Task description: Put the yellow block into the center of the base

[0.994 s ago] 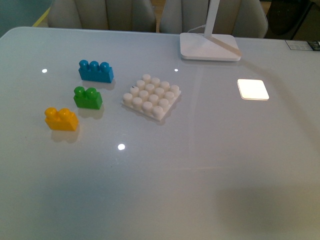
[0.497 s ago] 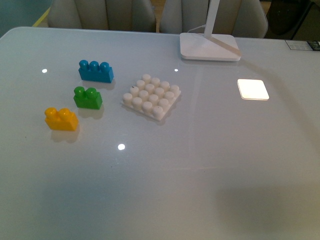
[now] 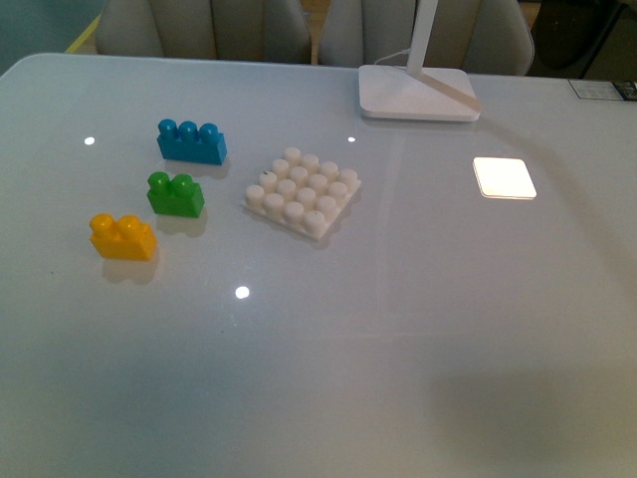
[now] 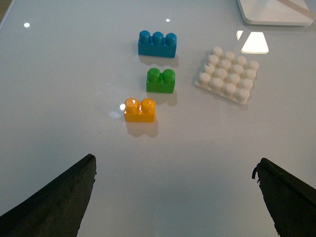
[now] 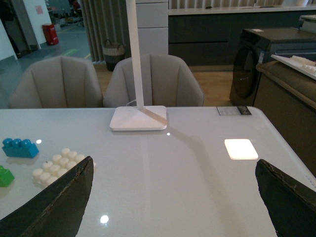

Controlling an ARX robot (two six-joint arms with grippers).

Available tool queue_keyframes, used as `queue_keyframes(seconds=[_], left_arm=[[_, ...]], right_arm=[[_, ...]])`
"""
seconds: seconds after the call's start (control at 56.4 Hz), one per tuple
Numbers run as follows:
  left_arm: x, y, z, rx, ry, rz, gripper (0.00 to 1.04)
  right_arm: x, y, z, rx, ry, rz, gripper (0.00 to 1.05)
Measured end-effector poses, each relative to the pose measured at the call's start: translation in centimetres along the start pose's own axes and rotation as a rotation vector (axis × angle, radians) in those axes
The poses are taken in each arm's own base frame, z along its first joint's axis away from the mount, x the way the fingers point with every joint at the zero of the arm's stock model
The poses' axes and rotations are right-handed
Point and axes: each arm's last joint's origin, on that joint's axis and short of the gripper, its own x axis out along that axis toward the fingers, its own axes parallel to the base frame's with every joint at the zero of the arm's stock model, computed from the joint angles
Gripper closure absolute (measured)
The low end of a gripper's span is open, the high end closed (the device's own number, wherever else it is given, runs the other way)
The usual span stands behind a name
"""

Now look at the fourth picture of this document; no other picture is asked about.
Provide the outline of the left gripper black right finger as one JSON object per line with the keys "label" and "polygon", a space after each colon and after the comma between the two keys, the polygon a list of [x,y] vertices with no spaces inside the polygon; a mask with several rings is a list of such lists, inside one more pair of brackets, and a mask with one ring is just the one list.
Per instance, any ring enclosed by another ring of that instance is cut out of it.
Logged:
{"label": "left gripper black right finger", "polygon": [[316,190],[267,158],[252,172],[281,237],[316,235]]}

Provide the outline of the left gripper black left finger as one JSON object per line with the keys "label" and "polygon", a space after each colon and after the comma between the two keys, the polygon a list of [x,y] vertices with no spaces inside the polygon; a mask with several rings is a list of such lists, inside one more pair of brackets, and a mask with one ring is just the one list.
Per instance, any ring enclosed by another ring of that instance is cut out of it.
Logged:
{"label": "left gripper black left finger", "polygon": [[0,217],[2,237],[75,237],[90,201],[96,158],[86,155]]}

